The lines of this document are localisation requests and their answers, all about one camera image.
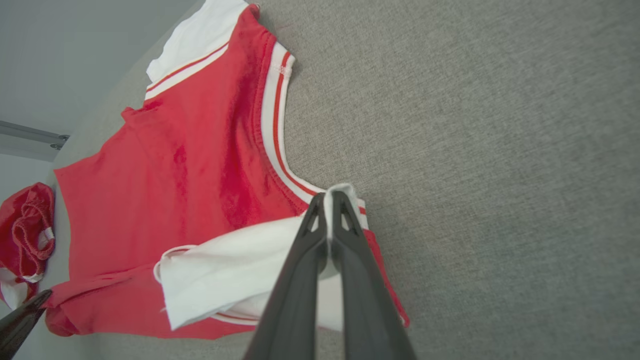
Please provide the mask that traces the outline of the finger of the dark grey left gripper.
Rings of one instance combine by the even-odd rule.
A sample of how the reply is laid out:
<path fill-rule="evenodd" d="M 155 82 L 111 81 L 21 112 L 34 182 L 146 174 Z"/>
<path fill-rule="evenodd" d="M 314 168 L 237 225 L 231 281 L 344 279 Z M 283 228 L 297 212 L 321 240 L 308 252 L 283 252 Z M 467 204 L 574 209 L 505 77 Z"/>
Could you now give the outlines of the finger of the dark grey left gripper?
<path fill-rule="evenodd" d="M 0 321 L 0 358 L 12 360 L 46 311 L 53 291 L 46 289 L 10 312 Z"/>

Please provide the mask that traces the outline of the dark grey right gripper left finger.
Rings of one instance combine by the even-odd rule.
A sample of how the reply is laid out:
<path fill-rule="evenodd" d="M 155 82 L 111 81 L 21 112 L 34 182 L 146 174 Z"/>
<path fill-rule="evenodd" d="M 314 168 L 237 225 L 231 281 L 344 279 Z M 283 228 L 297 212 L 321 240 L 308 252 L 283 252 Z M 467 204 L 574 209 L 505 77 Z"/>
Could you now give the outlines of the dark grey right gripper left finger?
<path fill-rule="evenodd" d="M 245 360 L 316 358 L 318 282 L 329 252 L 324 197 L 316 194 L 302 217 Z"/>

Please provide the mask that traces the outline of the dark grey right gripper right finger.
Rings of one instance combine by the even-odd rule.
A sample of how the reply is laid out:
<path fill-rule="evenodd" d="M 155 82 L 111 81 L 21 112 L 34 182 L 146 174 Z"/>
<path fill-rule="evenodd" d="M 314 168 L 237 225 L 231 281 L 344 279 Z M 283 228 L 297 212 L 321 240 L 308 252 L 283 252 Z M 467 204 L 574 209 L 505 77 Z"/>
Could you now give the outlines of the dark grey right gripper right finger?
<path fill-rule="evenodd" d="M 342 278 L 345 358 L 415 360 L 416 353 L 349 197 L 335 191 L 330 198 L 330 248 Z"/>

